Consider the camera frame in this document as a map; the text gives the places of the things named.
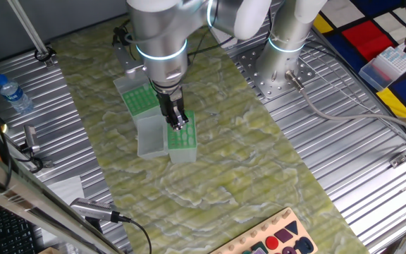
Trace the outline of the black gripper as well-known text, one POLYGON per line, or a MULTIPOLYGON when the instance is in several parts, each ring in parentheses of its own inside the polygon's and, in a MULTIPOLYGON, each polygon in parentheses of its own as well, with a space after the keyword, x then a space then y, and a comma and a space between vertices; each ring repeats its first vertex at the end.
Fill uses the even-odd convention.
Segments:
POLYGON ((174 90, 171 95, 157 92, 161 113, 166 116, 167 123, 175 131, 182 129, 188 122, 183 104, 182 88, 174 90))

